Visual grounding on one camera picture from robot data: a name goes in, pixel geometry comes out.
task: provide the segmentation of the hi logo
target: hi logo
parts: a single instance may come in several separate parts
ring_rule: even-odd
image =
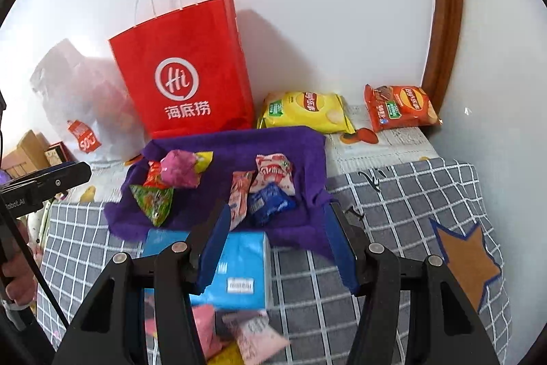
[[[160,62],[154,79],[160,93],[173,101],[189,100],[198,91],[200,81],[195,67],[182,58]]]

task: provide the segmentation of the gray plaid blanket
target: gray plaid blanket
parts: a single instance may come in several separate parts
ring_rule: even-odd
[[[500,246],[486,216],[472,165],[436,158],[367,169],[329,178],[328,189],[344,209],[353,207],[355,215],[350,223],[360,225],[371,241],[384,244],[402,257],[422,260],[429,254],[444,255],[430,219],[462,238],[479,223],[485,248],[503,271]],[[50,215],[42,272],[71,320],[110,258],[120,250],[138,257],[142,246],[109,234],[102,204],[55,204]],[[291,344],[268,363],[345,363],[363,298],[351,296],[336,267],[321,256],[287,248],[273,248],[271,256],[274,307],[269,310],[270,323]],[[511,332],[504,280],[502,275],[485,287],[479,309],[502,364]],[[404,361],[409,309],[410,294],[403,292],[393,364]],[[38,321],[57,346],[65,330],[41,289]],[[147,348],[149,363],[160,364],[157,341],[148,337]]]

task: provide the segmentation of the brown box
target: brown box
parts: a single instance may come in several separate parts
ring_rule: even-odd
[[[18,178],[31,172],[49,167],[43,144],[33,131],[28,131],[17,147],[2,158],[2,169],[10,177]]]

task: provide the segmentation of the human hand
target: human hand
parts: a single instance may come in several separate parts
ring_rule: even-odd
[[[28,231],[23,222],[17,221],[17,227],[25,243],[28,243]],[[2,265],[2,274],[5,277],[13,277],[5,291],[16,305],[25,306],[34,298],[37,283],[35,283],[34,274],[15,240],[13,240],[13,244],[15,255]]]

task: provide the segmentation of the red snack wrapper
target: red snack wrapper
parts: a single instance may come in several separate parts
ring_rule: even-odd
[[[375,132],[397,127],[440,125],[426,93],[415,86],[365,87],[365,103]]]
[[[161,181],[161,162],[160,161],[148,161],[150,166],[148,169],[148,176],[143,186],[157,187],[158,189],[167,189],[169,186]]]
[[[231,212],[230,230],[233,230],[247,215],[247,195],[253,179],[254,171],[234,172],[232,174],[232,189],[228,205]]]

